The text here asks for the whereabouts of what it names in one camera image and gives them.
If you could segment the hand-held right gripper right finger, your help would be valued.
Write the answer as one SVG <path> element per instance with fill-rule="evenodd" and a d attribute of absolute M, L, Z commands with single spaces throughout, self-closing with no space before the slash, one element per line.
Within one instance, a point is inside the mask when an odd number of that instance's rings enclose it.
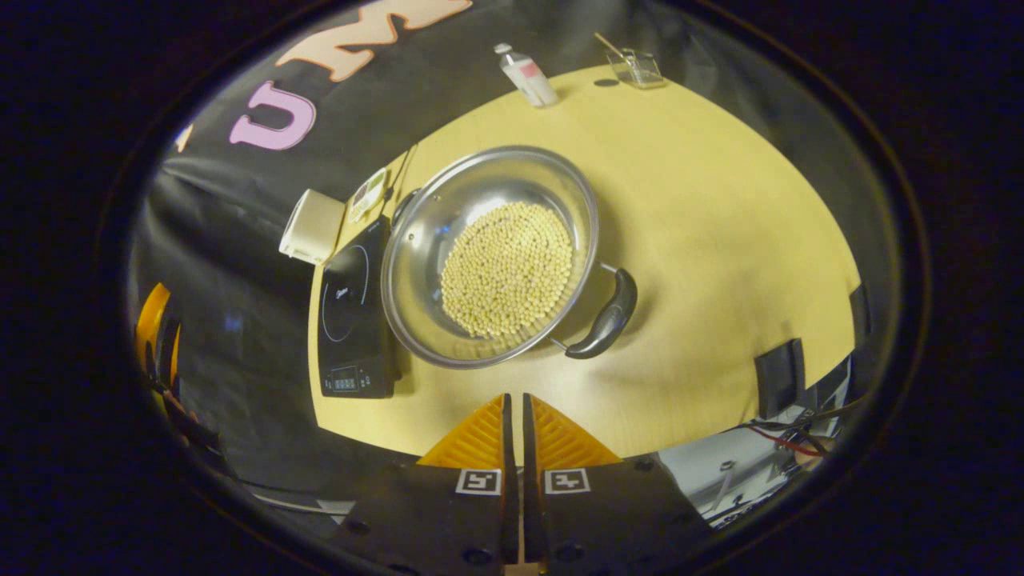
<path fill-rule="evenodd" d="M 542 575 L 662 575 L 713 530 L 653 455 L 616 455 L 534 394 L 523 397 L 524 557 Z"/>

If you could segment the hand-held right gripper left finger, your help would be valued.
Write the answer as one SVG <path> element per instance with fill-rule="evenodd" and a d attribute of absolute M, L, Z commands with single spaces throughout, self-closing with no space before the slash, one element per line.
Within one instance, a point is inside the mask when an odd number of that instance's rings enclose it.
<path fill-rule="evenodd" d="M 492 398 L 419 460 L 374 474 L 330 536 L 400 575 L 502 575 L 519 551 L 510 397 Z"/>

